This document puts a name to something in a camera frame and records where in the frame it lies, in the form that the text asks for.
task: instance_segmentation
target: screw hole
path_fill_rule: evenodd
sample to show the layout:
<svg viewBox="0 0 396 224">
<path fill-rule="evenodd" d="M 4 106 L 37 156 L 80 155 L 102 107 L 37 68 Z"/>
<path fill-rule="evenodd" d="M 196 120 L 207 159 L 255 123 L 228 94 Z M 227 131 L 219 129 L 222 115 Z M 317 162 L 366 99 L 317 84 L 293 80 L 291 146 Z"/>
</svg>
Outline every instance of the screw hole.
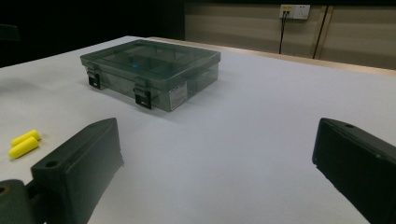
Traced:
<svg viewBox="0 0 396 224">
<path fill-rule="evenodd" d="M 56 166 L 57 164 L 58 164 L 57 161 L 49 161 L 49 162 L 47 162 L 46 167 L 54 167 L 54 166 Z"/>
</svg>

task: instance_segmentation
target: dark background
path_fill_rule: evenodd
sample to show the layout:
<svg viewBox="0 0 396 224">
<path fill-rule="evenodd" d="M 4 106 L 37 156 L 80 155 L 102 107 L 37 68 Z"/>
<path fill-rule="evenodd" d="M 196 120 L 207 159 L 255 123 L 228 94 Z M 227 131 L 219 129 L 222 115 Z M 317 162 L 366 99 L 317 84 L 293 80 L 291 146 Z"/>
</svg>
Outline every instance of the dark background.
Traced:
<svg viewBox="0 0 396 224">
<path fill-rule="evenodd" d="M 184 39 L 184 3 L 396 5 L 396 1 L 113 0 L 70 3 L 2 1 L 0 24 L 18 26 L 19 41 L 0 40 L 0 67 L 81 49 L 125 35 Z"/>
</svg>

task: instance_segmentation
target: black cable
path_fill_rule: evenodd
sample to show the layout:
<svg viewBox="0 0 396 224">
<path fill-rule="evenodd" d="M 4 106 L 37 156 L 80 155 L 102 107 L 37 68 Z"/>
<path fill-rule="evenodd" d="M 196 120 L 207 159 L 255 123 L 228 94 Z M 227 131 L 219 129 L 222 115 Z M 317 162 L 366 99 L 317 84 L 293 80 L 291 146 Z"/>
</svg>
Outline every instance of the black cable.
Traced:
<svg viewBox="0 0 396 224">
<path fill-rule="evenodd" d="M 285 24 L 286 24 L 286 18 L 288 17 L 288 14 L 289 14 L 288 11 L 283 11 L 282 28 L 281 28 L 281 32 L 280 32 L 279 54 L 281 54 L 281 52 L 282 52 L 283 33 L 285 32 Z"/>
</svg>

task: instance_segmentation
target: box lid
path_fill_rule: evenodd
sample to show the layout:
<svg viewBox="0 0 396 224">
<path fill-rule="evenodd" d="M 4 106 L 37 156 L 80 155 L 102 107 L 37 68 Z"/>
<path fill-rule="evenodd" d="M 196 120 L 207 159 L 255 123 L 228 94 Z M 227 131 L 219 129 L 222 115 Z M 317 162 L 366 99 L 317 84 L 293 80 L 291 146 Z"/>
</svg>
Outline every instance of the box lid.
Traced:
<svg viewBox="0 0 396 224">
<path fill-rule="evenodd" d="M 164 81 L 191 69 L 218 63 L 220 53 L 140 39 L 80 58 L 85 66 L 108 66 L 152 81 Z"/>
</svg>

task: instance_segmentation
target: clear plastic box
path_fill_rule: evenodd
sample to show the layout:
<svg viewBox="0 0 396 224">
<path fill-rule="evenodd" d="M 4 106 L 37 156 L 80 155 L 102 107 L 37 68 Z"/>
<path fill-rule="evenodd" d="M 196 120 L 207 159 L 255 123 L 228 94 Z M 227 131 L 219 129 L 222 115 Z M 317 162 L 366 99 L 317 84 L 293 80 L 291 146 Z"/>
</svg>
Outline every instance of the clear plastic box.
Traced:
<svg viewBox="0 0 396 224">
<path fill-rule="evenodd" d="M 172 111 L 218 79 L 220 53 L 140 39 L 80 59 L 91 86 Z"/>
</svg>

